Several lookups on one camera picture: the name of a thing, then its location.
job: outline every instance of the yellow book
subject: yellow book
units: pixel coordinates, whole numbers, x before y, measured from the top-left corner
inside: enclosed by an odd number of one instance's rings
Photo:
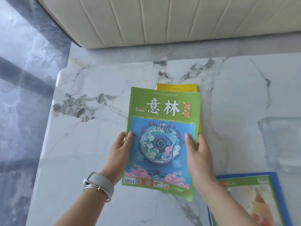
[[[165,90],[165,91],[178,91],[178,92],[197,92],[197,84],[183,84],[183,85],[170,85],[170,84],[157,84],[157,90]],[[201,129],[201,121],[199,125],[199,133],[202,132]]]

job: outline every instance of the silver bracelet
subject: silver bracelet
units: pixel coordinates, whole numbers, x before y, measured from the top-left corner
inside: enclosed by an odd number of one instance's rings
[[[107,195],[107,200],[106,200],[106,202],[110,202],[111,201],[111,196],[110,196],[110,194],[108,193],[108,191],[106,191],[103,187],[101,187],[101,186],[97,186],[97,185],[90,185],[90,184],[88,184],[88,185],[86,185],[85,187],[84,187],[84,189],[83,190],[85,190],[85,189],[87,189],[87,188],[93,188],[93,189],[96,189],[96,190],[98,190],[98,191],[103,191],[104,193],[106,193],[106,195]]]

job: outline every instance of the magazine with bottle illustration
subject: magazine with bottle illustration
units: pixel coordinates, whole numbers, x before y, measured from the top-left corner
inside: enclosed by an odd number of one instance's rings
[[[134,134],[122,185],[160,190],[192,201],[185,133],[198,143],[201,94],[132,87],[127,133]]]
[[[277,173],[219,175],[216,178],[258,225],[292,226]],[[210,225],[217,226],[209,209],[208,215]]]

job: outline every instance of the forearm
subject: forearm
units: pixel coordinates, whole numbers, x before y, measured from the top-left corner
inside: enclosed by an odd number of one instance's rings
[[[210,180],[196,189],[220,226],[258,226],[217,180]]]
[[[107,200],[107,195],[87,188],[54,226],[94,226]]]

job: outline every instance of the cream leather sofa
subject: cream leather sofa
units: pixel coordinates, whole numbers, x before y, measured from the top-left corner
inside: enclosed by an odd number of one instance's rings
[[[301,30],[301,0],[38,0],[84,48]]]

